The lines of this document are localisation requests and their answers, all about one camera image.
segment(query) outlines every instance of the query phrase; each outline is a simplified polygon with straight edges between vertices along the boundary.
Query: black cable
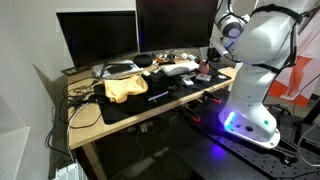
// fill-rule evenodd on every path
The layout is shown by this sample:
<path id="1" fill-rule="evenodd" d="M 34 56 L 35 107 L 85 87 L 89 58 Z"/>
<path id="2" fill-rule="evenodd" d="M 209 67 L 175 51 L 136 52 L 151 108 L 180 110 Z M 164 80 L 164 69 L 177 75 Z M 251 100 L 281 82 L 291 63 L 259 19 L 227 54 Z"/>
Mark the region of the black cable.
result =
<path id="1" fill-rule="evenodd" d="M 54 150 L 54 151 L 57 151 L 57 152 L 59 152 L 59 153 L 61 153 L 61 154 L 64 154 L 64 155 L 66 155 L 66 156 L 69 156 L 68 153 L 63 152 L 63 151 L 61 151 L 61 150 L 59 150 L 59 149 L 56 149 L 56 148 L 54 148 L 52 145 L 50 145 L 50 140 L 51 140 L 51 137 L 52 137 L 52 134 L 53 134 L 53 130 L 54 130 L 54 128 L 56 127 L 56 124 L 57 124 L 57 121 L 54 121 L 51 130 L 49 131 L 48 135 L 46 136 L 45 146 L 46 146 L 48 149 L 50 149 L 50 150 Z"/>
<path id="2" fill-rule="evenodd" d="M 95 77 L 87 77 L 87 78 L 80 79 L 80 80 L 77 80 L 77 81 L 75 81 L 75 82 L 72 82 L 72 83 L 67 84 L 67 85 L 64 86 L 64 87 L 62 88 L 62 90 L 61 90 L 63 97 L 64 97 L 64 98 L 67 98 L 67 96 L 64 94 L 64 89 L 65 89 L 65 88 L 67 88 L 68 86 L 70 86 L 70 85 L 72 85 L 72 84 L 75 84 L 75 83 L 78 83 L 78 82 L 81 82 L 81 81 L 84 81 L 84 80 L 87 80 L 87 79 L 97 79 L 97 78 L 95 78 Z"/>
<path id="3" fill-rule="evenodd" d="M 98 118 L 96 119 L 96 121 L 95 121 L 94 123 L 92 123 L 92 124 L 85 125 L 85 126 L 80 126 L 80 127 L 70 126 L 70 128 L 72 128 L 72 129 L 82 129 L 82 128 L 91 127 L 91 126 L 95 125 L 95 124 L 98 122 L 98 120 L 100 119 L 101 116 L 102 116 L 102 114 L 100 114 L 100 115 L 98 116 Z"/>
<path id="4" fill-rule="evenodd" d="M 313 78 L 307 85 L 305 85 L 300 91 L 299 91 L 299 94 L 305 89 L 307 88 L 313 81 L 315 81 L 318 77 L 320 76 L 320 74 L 318 74 L 315 78 Z M 293 109 L 292 109 L 292 113 L 293 113 L 293 116 L 296 117 L 295 113 L 294 113 L 294 110 L 296 108 L 296 104 L 293 105 Z"/>

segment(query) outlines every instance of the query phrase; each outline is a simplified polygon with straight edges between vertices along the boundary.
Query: computer monitor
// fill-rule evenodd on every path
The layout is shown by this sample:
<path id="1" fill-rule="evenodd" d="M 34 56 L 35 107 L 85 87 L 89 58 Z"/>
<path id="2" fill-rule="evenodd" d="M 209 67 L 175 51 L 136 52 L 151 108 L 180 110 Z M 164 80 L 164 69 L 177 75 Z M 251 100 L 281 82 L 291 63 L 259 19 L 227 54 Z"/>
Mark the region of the computer monitor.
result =
<path id="1" fill-rule="evenodd" d="M 61 12 L 57 17 L 76 69 L 138 51 L 135 11 Z"/>
<path id="2" fill-rule="evenodd" d="M 218 0 L 136 0 L 139 51 L 209 45 Z"/>

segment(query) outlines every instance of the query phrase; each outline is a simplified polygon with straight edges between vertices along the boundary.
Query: black desk mat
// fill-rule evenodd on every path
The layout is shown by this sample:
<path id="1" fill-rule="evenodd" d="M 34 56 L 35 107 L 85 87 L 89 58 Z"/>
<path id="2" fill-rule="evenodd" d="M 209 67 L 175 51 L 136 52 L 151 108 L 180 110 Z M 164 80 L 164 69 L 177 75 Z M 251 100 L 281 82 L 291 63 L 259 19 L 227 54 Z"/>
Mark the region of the black desk mat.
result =
<path id="1" fill-rule="evenodd" d="M 147 101 L 143 94 L 128 96 L 126 102 L 121 104 L 106 103 L 100 104 L 100 110 L 102 113 L 103 120 L 106 124 L 116 123 L 123 119 L 129 118 L 134 115 L 146 112 L 153 108 L 165 105 L 167 103 L 176 101 L 182 97 L 193 94 L 205 88 L 217 85 L 224 81 L 230 80 L 231 78 L 226 76 L 225 79 L 221 79 L 218 76 L 223 75 L 220 72 L 210 69 L 209 75 L 212 75 L 210 82 L 204 82 L 196 80 L 195 77 L 191 78 L 194 82 L 193 86 L 185 87 L 179 81 L 178 77 L 167 77 L 162 71 L 158 73 L 151 73 L 151 77 L 155 83 L 159 83 L 162 87 L 169 87 L 173 84 L 177 85 L 178 90 L 169 91 L 168 95 L 162 96 L 156 99 L 156 103 L 153 101 Z M 96 85 L 94 87 L 95 94 L 104 95 L 105 89 L 103 85 Z"/>

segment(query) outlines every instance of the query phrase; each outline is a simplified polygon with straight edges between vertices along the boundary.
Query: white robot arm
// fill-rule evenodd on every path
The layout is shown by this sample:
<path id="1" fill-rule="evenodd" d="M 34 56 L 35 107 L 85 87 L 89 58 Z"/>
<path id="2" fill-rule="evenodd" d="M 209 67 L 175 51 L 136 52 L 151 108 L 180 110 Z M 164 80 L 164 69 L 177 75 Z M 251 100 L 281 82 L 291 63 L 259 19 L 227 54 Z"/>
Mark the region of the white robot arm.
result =
<path id="1" fill-rule="evenodd" d="M 259 1 L 248 24 L 243 24 L 239 16 L 226 16 L 232 2 L 222 1 L 215 20 L 223 35 L 237 38 L 231 53 L 244 65 L 237 73 L 219 120 L 228 133 L 271 149 L 278 145 L 280 132 L 262 101 L 277 74 L 293 57 L 298 32 L 295 25 L 301 22 L 300 13 L 316 1 Z"/>

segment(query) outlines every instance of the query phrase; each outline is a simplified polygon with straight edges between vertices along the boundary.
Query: desk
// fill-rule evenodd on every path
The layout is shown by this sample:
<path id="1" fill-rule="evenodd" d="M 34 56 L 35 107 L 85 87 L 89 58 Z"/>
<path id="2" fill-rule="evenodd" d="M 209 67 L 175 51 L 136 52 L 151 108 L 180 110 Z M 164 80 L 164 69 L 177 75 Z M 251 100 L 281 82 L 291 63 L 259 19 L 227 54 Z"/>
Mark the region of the desk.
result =
<path id="1" fill-rule="evenodd" d="M 229 86 L 236 75 L 236 70 L 233 68 L 226 68 L 223 70 L 220 70 L 221 73 L 230 76 L 232 79 L 225 81 L 223 83 L 220 83 L 218 85 L 214 85 L 210 88 L 204 89 L 207 91 L 216 91 L 218 89 L 224 88 Z M 68 82 L 75 82 L 76 80 L 84 79 L 90 77 L 90 72 L 86 71 L 74 76 L 70 76 L 68 78 Z M 81 81 L 79 83 L 75 83 L 73 85 L 70 85 L 68 88 L 73 89 L 80 86 L 86 86 L 90 85 L 92 83 L 93 79 L 87 79 L 84 81 Z M 106 125 L 102 118 L 99 118 L 97 123 L 94 126 L 83 128 L 83 129 L 70 129 L 69 131 L 69 147 L 70 149 L 76 149 L 78 147 L 82 147 L 85 155 L 87 156 L 96 176 L 98 179 L 107 179 L 106 175 L 103 171 L 103 168 L 101 166 L 101 163 L 99 161 L 98 155 L 95 151 L 95 144 L 94 141 L 98 140 L 102 137 L 105 137 L 107 135 L 110 135 L 114 132 L 120 131 L 124 128 L 130 127 L 134 124 L 137 124 L 139 122 L 142 122 L 148 118 L 151 118 L 153 116 L 156 116 L 158 114 L 161 114 L 165 111 L 168 111 L 170 109 L 173 109 L 177 106 L 180 106 L 182 104 L 185 104 L 189 101 L 195 100 L 203 94 L 203 91 L 198 91 L 196 93 L 193 93 L 191 95 L 185 96 L 181 99 L 178 99 L 176 101 L 167 103 L 165 105 L 162 105 L 160 107 L 151 109 L 149 111 L 146 111 L 144 113 L 129 117 L 127 119 L 124 119 L 122 121 L 119 121 L 117 123 Z M 84 108 L 72 121 L 72 126 L 75 127 L 81 127 L 88 124 L 92 124 L 100 115 L 100 109 L 99 106 L 96 104 L 89 104 L 86 108 Z"/>

